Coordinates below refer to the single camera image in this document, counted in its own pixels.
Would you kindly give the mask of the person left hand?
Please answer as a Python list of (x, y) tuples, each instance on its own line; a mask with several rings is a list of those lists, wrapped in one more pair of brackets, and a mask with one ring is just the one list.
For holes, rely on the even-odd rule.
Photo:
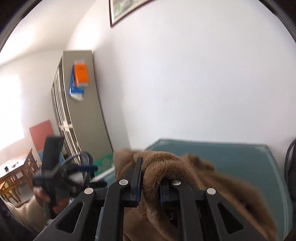
[[(44, 202), (51, 202), (50, 197), (43, 191), (41, 187), (33, 188), (34, 196), (38, 204), (43, 205)], [(53, 207), (53, 211), (56, 214), (61, 213), (69, 204), (69, 198), (59, 199), (56, 206)]]

